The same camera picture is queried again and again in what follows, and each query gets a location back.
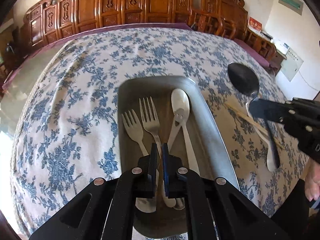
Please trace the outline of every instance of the spoon handle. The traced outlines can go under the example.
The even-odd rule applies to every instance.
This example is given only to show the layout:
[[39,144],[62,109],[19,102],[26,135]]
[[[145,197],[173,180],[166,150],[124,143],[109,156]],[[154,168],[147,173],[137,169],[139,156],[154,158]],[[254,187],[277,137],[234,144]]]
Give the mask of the spoon handle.
[[183,130],[184,142],[186,144],[189,169],[195,171],[200,175],[197,159],[195,156],[195,152],[193,151],[193,147],[190,141],[189,133],[188,133],[185,122],[182,124],[182,130]]
[[274,159],[274,162],[275,162],[275,167],[276,167],[276,169],[278,169],[280,167],[280,158],[279,158],[278,148],[277,148],[275,139],[273,138],[272,131],[270,129],[268,120],[267,119],[263,119],[263,120],[264,120],[264,122],[266,124],[266,128],[267,128],[268,135],[269,135],[269,138],[270,138],[271,149],[272,149],[272,153],[273,153],[273,159]]

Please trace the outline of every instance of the black spoon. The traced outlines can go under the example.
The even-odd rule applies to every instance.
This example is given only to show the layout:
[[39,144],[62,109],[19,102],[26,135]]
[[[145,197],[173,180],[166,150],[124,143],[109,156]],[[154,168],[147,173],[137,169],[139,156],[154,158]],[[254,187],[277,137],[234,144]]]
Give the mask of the black spoon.
[[[233,86],[242,94],[252,97],[253,100],[258,98],[259,80],[257,75],[247,66],[240,63],[230,63],[228,65],[228,75]],[[263,119],[268,131],[268,136],[271,141],[271,150],[273,153],[273,160],[275,167],[280,167],[280,158],[277,145],[272,135],[272,131],[267,119]]]

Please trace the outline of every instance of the white spoon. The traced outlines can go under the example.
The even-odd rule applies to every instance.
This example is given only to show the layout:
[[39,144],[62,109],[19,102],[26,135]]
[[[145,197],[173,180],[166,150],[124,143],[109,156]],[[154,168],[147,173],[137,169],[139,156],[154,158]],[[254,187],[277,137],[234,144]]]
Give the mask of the white spoon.
[[[252,117],[250,111],[249,111],[249,104],[250,102],[247,102],[245,104],[245,108],[247,109],[247,113],[248,113],[248,116]],[[257,132],[257,134],[260,136],[260,138],[262,140],[264,140],[267,144],[268,144],[268,153],[267,153],[267,168],[270,172],[274,172],[276,169],[277,169],[277,166],[276,166],[276,161],[274,159],[274,154],[272,153],[272,147],[271,147],[271,142],[270,142],[270,138],[269,137],[266,137],[264,136],[260,131],[259,129],[257,129],[255,126],[253,127],[254,130]]]
[[183,109],[183,122],[182,122],[182,130],[183,130],[183,136],[184,136],[184,142],[186,144],[186,150],[187,150],[187,157],[188,157],[188,163],[189,163],[189,169],[195,171],[196,173],[200,174],[198,163],[196,160],[195,153],[193,151],[193,147],[190,141],[189,133],[186,127],[187,120],[189,118],[190,113],[190,104],[189,99],[185,91],[176,88],[172,91],[171,94],[171,104],[173,113],[176,114],[178,109]]

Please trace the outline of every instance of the table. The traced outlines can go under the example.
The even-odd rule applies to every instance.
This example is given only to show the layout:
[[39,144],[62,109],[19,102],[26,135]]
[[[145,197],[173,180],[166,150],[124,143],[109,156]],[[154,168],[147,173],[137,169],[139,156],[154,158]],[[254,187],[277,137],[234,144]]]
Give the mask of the table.
[[240,46],[218,36],[180,29],[136,28],[92,34],[67,43],[31,91],[17,125],[12,190],[21,229],[30,235],[96,177],[121,174],[117,91],[128,78],[183,75],[199,86],[227,147],[240,191],[272,216],[302,174],[308,158],[297,140],[273,124],[281,165],[266,167],[267,148],[245,113],[227,65],[241,62],[259,77],[264,98],[283,102],[274,80]]

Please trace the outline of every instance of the chopstick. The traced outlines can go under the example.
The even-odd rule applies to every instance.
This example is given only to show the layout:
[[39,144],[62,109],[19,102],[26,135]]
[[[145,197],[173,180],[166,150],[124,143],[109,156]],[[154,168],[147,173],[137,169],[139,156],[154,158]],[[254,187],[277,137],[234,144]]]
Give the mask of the chopstick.
[[[268,135],[268,131],[266,129],[264,129],[260,124],[256,123],[252,118],[250,118],[247,115],[243,114],[241,111],[239,111],[237,108],[231,106],[230,104],[228,104],[228,103],[224,103],[224,104],[227,107],[229,107],[230,109],[232,109],[236,113],[236,115],[238,115],[242,119],[246,120],[248,123],[252,124],[256,128],[258,128],[260,132],[262,132],[265,135],[269,136]],[[277,138],[274,138],[274,139],[275,139],[276,145],[278,145],[282,150],[284,150],[284,147],[280,144],[280,141]]]

